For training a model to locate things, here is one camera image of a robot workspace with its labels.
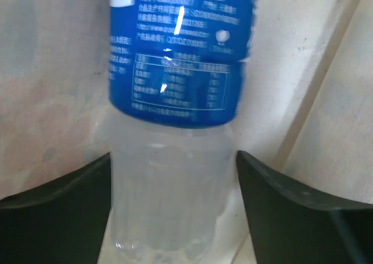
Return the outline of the blue label water bottle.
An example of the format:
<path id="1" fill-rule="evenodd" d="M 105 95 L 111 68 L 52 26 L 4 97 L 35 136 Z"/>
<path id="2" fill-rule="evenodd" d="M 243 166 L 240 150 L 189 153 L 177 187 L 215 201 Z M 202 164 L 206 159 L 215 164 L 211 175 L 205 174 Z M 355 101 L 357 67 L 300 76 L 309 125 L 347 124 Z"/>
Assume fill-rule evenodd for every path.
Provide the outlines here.
<path id="1" fill-rule="evenodd" d="M 226 203 L 256 0 L 110 0 L 119 263 L 198 263 Z"/>

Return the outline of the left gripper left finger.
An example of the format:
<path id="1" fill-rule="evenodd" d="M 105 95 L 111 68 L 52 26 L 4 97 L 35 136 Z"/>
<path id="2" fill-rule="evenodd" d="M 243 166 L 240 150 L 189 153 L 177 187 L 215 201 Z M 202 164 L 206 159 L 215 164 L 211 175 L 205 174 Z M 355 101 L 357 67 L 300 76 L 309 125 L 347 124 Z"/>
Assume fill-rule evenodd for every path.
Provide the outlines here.
<path id="1" fill-rule="evenodd" d="M 111 209 L 110 155 L 1 199 L 1 263 L 97 263 Z"/>

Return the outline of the beige canvas tote bag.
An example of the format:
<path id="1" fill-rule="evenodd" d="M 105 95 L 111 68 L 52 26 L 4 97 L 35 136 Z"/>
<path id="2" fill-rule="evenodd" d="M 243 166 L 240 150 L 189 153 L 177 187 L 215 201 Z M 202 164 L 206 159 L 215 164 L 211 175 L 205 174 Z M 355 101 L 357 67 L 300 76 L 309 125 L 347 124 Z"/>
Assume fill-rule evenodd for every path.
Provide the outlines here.
<path id="1" fill-rule="evenodd" d="M 372 203 L 372 0 L 256 0 L 232 178 L 213 244 L 247 234 L 244 151 L 319 191 Z M 110 155 L 110 0 L 1 0 L 1 199 Z M 98 261 L 119 263 L 111 209 Z"/>

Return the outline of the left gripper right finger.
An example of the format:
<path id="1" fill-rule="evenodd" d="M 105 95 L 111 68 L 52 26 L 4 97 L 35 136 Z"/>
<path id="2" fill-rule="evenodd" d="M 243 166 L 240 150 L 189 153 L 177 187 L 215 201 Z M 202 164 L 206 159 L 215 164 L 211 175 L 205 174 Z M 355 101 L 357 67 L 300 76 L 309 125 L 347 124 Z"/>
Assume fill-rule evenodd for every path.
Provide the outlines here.
<path id="1" fill-rule="evenodd" d="M 372 205 L 334 196 L 236 155 L 258 263 L 372 263 Z"/>

